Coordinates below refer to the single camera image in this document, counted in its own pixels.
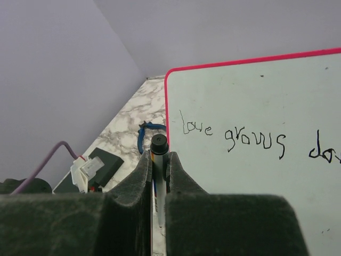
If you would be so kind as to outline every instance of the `wall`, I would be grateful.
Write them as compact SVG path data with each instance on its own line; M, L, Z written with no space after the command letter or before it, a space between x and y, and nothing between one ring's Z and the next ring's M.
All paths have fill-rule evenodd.
M144 77L92 0L2 0L0 180L23 179L60 140L82 154ZM43 169L52 186L72 158Z
M95 0L147 76L340 46L340 0Z

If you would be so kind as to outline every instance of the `blue clamp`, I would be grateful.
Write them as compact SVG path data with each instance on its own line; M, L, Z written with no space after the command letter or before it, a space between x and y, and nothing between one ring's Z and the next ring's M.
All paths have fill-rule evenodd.
M137 139L137 148L139 149L140 154L143 153L143 138L144 138L144 134L145 128L151 129L151 130L166 130L166 126L164 126L163 124L153 124L151 122L146 123L145 121L143 121L143 124L139 124L139 137Z

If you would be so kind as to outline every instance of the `whiteboard marker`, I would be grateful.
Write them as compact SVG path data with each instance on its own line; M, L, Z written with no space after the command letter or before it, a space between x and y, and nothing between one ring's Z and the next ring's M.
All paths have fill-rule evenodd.
M153 162L153 182L155 187L155 208L159 226L165 224L165 199L166 199L166 169L168 163L169 146L166 136L154 135L151 139L150 154Z

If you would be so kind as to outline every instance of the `table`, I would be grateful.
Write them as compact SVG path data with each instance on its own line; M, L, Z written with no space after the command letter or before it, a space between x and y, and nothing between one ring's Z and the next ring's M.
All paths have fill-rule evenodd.
M136 167L140 160L137 149L139 124L143 121L166 125L164 78L146 80L97 139L85 151L89 155L96 147L121 157L123 165L108 182L103 192L109 191ZM144 149L149 149L153 135L165 131L145 129ZM165 228L159 228L153 201L153 255L166 255Z

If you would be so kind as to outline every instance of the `marble countertop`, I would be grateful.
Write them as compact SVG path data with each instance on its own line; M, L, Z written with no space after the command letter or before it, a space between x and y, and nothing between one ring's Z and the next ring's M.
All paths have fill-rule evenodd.
M146 80L120 112L85 151L89 155L96 147L121 157L123 165L108 182L108 191L127 177L140 160L137 149L139 124L143 121L166 125L164 78ZM153 135L165 131L145 130L144 149L149 149ZM159 228L153 201L153 255L166 255L165 229Z

